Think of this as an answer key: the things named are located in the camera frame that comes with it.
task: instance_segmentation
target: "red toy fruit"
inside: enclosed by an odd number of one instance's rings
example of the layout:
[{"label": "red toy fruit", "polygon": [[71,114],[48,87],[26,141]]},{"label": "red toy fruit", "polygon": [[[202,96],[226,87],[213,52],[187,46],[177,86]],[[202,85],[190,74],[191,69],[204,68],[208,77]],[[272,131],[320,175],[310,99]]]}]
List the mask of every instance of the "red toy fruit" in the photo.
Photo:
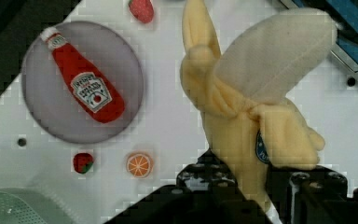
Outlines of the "red toy fruit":
[{"label": "red toy fruit", "polygon": [[93,163],[94,159],[89,153],[78,153],[74,156],[74,168],[80,174],[85,174]]},{"label": "red toy fruit", "polygon": [[138,21],[148,23],[153,20],[154,9],[150,0],[130,0],[129,8]]}]

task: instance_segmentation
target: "white table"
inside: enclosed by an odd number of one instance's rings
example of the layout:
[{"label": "white table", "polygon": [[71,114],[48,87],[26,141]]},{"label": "white table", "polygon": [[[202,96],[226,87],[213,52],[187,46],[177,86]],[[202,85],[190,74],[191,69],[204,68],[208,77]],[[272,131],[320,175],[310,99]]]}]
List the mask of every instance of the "white table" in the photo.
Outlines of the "white table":
[{"label": "white table", "polygon": [[[82,146],[56,139],[30,115],[21,93],[21,76],[0,98],[0,188],[32,188],[56,200],[77,221],[103,223],[163,185],[194,163],[208,145],[200,115],[179,81],[184,57],[181,21],[185,1],[154,0],[153,23],[142,25],[128,11],[127,0],[84,0],[65,21],[94,21],[121,34],[134,48],[145,72],[143,106],[122,134]],[[207,0],[222,50],[245,29],[283,7],[271,0]],[[321,165],[344,174],[349,194],[358,187],[358,88],[346,86],[345,70],[330,59],[289,93],[326,147]],[[25,147],[17,140],[27,139]],[[125,171],[125,156],[137,148],[156,161],[147,179]],[[93,169],[79,175],[72,158],[90,150]]]}]

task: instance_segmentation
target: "toy orange slice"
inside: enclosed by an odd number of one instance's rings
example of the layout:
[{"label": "toy orange slice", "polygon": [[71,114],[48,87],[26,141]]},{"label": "toy orange slice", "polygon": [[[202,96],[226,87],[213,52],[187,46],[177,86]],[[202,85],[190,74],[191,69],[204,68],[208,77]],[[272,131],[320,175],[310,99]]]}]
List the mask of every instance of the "toy orange slice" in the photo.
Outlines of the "toy orange slice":
[{"label": "toy orange slice", "polygon": [[127,170],[137,178],[147,177],[152,168],[152,159],[143,152],[132,153],[127,159]]}]

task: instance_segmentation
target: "ketchup bottle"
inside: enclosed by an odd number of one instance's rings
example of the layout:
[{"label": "ketchup bottle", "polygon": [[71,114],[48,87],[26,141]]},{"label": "ketchup bottle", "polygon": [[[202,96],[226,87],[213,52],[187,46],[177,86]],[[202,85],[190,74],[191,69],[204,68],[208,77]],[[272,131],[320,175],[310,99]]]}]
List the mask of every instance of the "ketchup bottle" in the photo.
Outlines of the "ketchup bottle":
[{"label": "ketchup bottle", "polygon": [[100,70],[56,28],[49,27],[40,36],[48,44],[65,84],[83,109],[101,123],[120,117],[125,109],[124,100]]}]

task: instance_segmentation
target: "small black hole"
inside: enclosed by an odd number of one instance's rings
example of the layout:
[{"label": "small black hole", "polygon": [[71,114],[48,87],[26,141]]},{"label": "small black hole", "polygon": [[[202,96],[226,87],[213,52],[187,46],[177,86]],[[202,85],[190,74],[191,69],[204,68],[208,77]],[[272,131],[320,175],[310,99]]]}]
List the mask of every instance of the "small black hole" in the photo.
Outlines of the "small black hole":
[{"label": "small black hole", "polygon": [[354,79],[354,77],[348,78],[348,80],[347,80],[347,85],[348,85],[349,87],[352,87],[352,86],[354,86],[355,84],[356,84],[356,79]]},{"label": "small black hole", "polygon": [[27,140],[25,138],[20,138],[18,141],[17,141],[17,144],[20,146],[20,147],[25,147],[27,145]]}]

